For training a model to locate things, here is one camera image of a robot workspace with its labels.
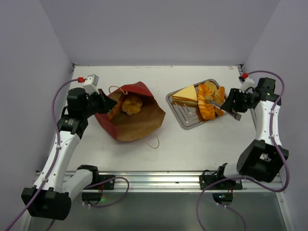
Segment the long twisted fake bread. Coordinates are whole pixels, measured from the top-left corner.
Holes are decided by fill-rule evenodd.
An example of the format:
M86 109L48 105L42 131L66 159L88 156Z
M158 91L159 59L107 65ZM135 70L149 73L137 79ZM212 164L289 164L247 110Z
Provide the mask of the long twisted fake bread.
M121 111L124 97L124 94L121 94L117 101L117 104L112 108L111 112L107 114L109 120L111 120Z

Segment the metal tongs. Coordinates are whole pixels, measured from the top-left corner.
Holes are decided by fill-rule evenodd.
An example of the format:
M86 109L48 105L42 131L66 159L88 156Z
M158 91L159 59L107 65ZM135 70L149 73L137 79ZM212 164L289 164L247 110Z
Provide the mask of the metal tongs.
M205 96L205 102L210 104L210 105L213 105L214 107L217 107L218 109L222 110L224 113L233 117L235 120L237 120L237 121L241 120L242 116L238 112L235 112L233 109L231 109L231 110L226 109L223 106L223 104L218 104L213 99L211 99L209 96Z

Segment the orange fake bread loaf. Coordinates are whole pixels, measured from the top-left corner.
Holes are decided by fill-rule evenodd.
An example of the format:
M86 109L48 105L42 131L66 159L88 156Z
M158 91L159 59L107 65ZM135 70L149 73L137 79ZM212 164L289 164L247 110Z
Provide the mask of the orange fake bread loaf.
M214 101L218 104L223 104L225 101L225 88L223 86L219 87L214 93ZM218 116L223 116L224 112L217 107L215 108L215 112Z

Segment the round sugared fake bun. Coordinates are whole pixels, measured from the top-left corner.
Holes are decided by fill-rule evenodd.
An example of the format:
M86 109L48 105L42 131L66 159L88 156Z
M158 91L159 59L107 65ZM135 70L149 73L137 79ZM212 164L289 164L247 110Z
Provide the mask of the round sugared fake bun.
M122 103L122 111L131 116L140 112L142 100L140 97L130 95L126 97Z

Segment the fake brown toast slice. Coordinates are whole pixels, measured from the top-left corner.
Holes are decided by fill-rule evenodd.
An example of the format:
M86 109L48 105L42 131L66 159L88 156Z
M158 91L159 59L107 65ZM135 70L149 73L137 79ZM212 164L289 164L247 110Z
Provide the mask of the fake brown toast slice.
M212 94L214 94L216 92L216 90L218 90L217 85L214 82L212 82L212 81L206 81L204 84L209 87L209 89L211 90Z

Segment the braided fake bread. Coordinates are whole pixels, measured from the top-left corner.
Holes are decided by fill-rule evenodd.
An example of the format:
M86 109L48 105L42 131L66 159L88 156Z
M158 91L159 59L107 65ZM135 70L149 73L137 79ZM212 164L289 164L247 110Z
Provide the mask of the braided fake bread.
M213 99L212 91L206 84L198 85L197 100L200 114L204 120L216 118L215 107L209 103Z

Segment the red brown paper bag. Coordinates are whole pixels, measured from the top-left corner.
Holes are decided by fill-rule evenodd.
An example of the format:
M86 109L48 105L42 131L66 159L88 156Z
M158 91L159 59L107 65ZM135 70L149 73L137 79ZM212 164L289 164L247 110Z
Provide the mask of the red brown paper bag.
M134 115L127 115L122 109L111 120L108 119L107 114L95 114L99 125L114 140L122 142L143 140L161 127L166 113L160 108L153 94L143 82L114 87L116 90L109 91L108 96L115 101L118 101L121 94L124 94L124 99L135 95L142 100L140 112Z

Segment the fake triangle sandwich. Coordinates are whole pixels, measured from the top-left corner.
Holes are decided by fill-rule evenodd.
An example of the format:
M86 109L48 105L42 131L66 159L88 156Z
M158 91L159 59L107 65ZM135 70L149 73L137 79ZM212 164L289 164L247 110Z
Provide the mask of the fake triangle sandwich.
M174 93L172 95L173 101L177 101L180 103L186 103L188 105L197 105L197 93L194 85L190 85L181 89L180 91Z

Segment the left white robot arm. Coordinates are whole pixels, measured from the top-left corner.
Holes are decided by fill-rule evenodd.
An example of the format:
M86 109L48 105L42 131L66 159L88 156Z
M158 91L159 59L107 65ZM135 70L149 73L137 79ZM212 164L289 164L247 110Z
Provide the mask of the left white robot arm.
M69 90L67 106L57 122L58 133L48 160L31 188L24 188L21 198L31 216L65 220L72 201L86 187L95 189L100 177L96 166L81 165L64 180L72 154L94 114L110 112L117 102L101 89L87 93L83 88Z

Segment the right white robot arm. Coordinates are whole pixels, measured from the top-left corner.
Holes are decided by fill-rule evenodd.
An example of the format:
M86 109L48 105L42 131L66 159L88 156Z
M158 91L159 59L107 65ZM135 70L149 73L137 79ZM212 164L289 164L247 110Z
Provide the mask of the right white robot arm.
M279 96L274 93L275 80L260 78L255 83L251 78L241 76L242 86L232 88L220 109L236 120L250 110L255 113L255 139L239 156L236 164L223 164L214 177L215 185L225 189L231 178L246 176L257 181L272 182L283 166L282 159L289 156L279 138L278 116L281 107Z

